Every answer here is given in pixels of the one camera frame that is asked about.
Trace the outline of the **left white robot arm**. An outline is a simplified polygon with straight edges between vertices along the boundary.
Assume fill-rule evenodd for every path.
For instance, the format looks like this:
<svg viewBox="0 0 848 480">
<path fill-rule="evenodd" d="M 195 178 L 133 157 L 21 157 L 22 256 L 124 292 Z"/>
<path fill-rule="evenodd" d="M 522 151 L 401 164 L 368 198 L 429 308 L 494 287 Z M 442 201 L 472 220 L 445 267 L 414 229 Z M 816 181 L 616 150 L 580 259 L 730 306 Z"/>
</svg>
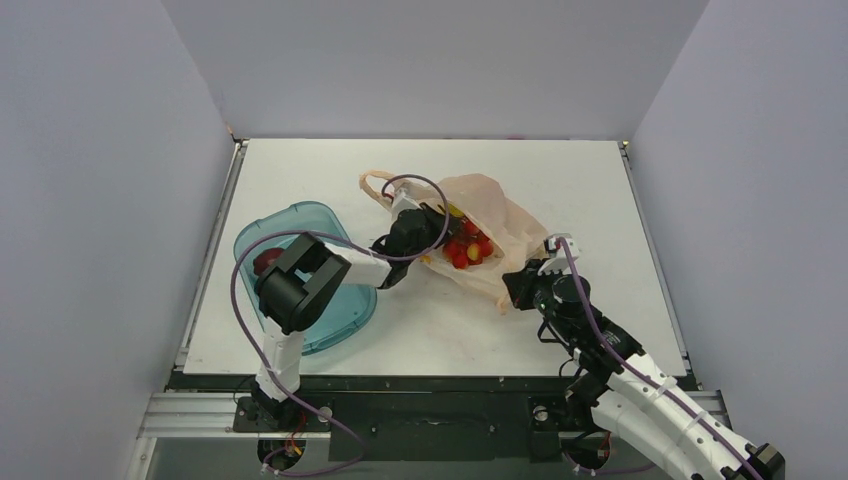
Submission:
<svg viewBox="0 0 848 480">
<path fill-rule="evenodd" d="M 421 204 L 400 211 L 389 232 L 369 248 L 303 231 L 275 259 L 263 255 L 254 292 L 269 325 L 251 392 L 260 405 L 260 418 L 275 430 L 297 420 L 299 405 L 291 395 L 300 387 L 304 332 L 319 320 L 340 287 L 394 287 L 413 261 L 441 247 L 459 226 L 451 214 Z"/>
</svg>

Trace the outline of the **yellow fake fruit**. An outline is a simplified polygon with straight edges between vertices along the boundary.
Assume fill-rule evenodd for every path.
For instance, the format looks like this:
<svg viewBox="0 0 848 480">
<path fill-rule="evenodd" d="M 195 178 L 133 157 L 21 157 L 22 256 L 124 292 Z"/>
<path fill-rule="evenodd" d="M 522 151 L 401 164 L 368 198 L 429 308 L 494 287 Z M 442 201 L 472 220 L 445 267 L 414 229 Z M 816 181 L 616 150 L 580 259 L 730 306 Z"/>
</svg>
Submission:
<svg viewBox="0 0 848 480">
<path fill-rule="evenodd" d="M 449 205 L 448 205 L 448 213 L 449 213 L 449 214 L 450 214 L 453 218 L 456 218 L 456 219 L 458 219 L 459 221 L 464 221 L 464 220 L 466 219 L 466 215 L 465 215 L 465 213 L 464 213 L 462 210 L 460 210 L 459 208 L 457 208 L 457 207 L 456 207 L 455 205 L 453 205 L 453 204 L 449 204 Z"/>
</svg>

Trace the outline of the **orange plastic bag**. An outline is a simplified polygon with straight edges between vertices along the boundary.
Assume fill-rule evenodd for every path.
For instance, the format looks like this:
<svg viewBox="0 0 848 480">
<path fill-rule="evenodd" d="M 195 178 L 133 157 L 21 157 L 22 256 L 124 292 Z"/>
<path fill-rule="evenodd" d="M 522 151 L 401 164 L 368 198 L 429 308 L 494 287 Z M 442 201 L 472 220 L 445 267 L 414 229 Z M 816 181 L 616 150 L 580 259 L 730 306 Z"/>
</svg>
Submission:
<svg viewBox="0 0 848 480">
<path fill-rule="evenodd" d="M 519 271 L 528 261 L 541 261 L 543 257 L 543 243 L 549 231 L 508 198 L 496 180 L 486 175 L 446 177 L 431 185 L 425 180 L 414 181 L 410 175 L 370 170 L 359 176 L 358 183 L 360 189 L 390 215 L 393 193 L 398 188 L 407 188 L 419 205 L 442 213 L 448 213 L 449 204 L 462 210 L 492 240 L 494 255 L 481 265 L 457 270 L 442 255 L 444 243 L 424 255 L 423 262 L 459 287 L 493 301 L 500 313 L 512 307 L 502 275 Z"/>
</svg>

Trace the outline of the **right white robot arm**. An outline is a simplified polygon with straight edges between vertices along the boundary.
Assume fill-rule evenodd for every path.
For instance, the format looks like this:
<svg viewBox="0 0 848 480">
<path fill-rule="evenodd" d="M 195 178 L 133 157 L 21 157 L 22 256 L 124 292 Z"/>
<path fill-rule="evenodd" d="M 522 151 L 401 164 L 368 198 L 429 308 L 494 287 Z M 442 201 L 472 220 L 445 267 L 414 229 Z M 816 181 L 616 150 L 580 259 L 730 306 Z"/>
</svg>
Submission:
<svg viewBox="0 0 848 480">
<path fill-rule="evenodd" d="M 578 427 L 606 430 L 673 479 L 783 479 L 786 460 L 711 415 L 665 373 L 643 346 L 589 300 L 590 284 L 542 275 L 534 259 L 502 280 L 518 310 L 535 310 L 582 369 L 565 392 L 564 413 Z"/>
</svg>

